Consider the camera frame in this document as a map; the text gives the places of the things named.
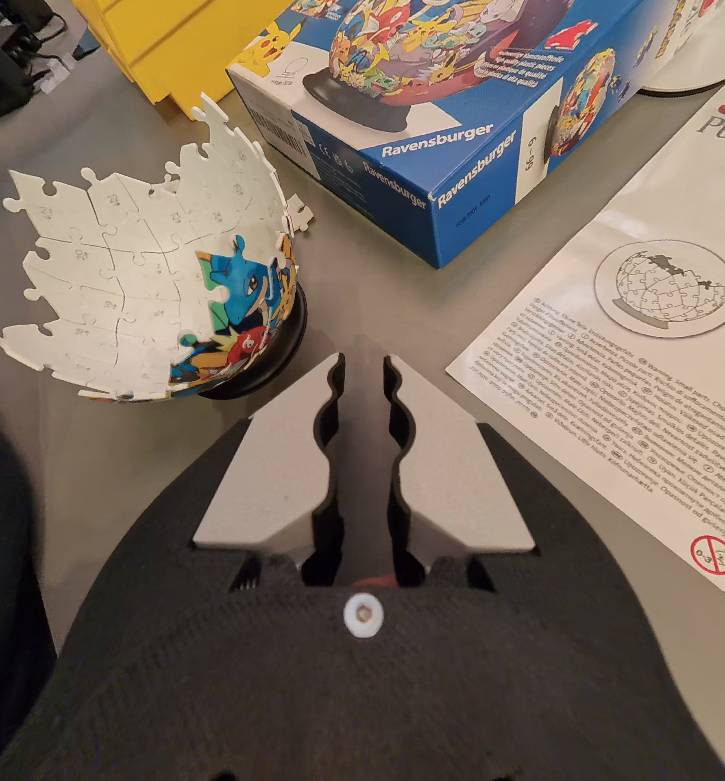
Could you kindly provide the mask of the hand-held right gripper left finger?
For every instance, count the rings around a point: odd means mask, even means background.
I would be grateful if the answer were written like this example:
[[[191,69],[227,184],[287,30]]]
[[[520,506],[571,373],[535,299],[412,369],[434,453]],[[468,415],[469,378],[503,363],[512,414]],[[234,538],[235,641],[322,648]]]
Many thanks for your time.
[[[248,418],[192,542],[207,550],[289,557],[338,552],[344,523],[327,445],[338,432],[345,356],[320,362]]]

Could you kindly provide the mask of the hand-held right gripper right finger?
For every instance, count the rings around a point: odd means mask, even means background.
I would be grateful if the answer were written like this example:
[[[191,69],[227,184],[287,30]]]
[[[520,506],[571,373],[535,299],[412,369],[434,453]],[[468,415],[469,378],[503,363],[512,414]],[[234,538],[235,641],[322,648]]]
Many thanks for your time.
[[[397,356],[383,364],[393,466],[394,556],[466,557],[535,549],[475,418]]]

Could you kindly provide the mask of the black round ball stand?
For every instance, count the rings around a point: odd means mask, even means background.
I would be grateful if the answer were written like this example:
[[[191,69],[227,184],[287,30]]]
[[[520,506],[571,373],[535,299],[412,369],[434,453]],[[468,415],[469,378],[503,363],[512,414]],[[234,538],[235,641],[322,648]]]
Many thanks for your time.
[[[308,315],[305,292],[297,283],[292,312],[262,354],[249,368],[219,384],[206,386],[198,395],[213,401],[230,401],[252,395],[270,384],[296,356],[305,336]]]

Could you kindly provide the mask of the partly built puzzle ball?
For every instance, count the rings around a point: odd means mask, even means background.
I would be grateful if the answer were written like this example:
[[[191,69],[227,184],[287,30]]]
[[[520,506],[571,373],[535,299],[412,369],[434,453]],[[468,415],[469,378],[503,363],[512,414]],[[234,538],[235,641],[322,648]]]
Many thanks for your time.
[[[207,94],[193,116],[209,140],[185,144],[162,182],[83,168],[85,188],[10,170],[37,232],[24,297],[43,327],[2,328],[17,362],[107,403],[197,395],[249,368],[292,312],[299,266],[287,198],[258,142]]]

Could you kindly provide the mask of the yellow plastic bin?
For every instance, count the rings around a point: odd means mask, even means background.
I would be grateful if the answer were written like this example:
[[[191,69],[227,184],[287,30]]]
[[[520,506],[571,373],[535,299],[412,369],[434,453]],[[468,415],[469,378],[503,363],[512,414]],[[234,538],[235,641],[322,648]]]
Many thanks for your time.
[[[73,1],[102,47],[148,100],[187,116],[201,93],[233,90],[226,68],[289,1]]]

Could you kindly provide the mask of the blue puzzle box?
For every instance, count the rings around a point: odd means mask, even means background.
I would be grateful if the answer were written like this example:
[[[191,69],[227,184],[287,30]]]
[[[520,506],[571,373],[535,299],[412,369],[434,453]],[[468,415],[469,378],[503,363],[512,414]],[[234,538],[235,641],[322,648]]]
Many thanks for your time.
[[[292,2],[227,71],[271,146],[443,268],[719,7]]]

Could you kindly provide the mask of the printed instruction sheet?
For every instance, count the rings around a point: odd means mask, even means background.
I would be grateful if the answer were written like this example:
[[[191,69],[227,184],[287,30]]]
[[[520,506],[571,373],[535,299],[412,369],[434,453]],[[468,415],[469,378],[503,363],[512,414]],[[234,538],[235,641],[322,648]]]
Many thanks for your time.
[[[725,593],[725,85],[446,372]]]

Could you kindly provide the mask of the person's dark shirt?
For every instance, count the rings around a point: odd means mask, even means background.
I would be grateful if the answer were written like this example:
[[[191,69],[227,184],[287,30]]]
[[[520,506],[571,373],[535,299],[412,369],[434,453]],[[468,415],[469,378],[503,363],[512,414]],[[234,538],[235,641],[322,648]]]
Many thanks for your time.
[[[0,432],[0,755],[56,660],[33,561],[34,524],[28,476]]]

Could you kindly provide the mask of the white round base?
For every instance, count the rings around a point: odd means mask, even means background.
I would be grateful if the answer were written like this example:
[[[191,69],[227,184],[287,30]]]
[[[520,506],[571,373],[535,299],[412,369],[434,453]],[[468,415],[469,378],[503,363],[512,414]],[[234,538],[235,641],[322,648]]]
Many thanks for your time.
[[[725,2],[701,2],[680,46],[639,87],[644,94],[694,94],[725,82]]]

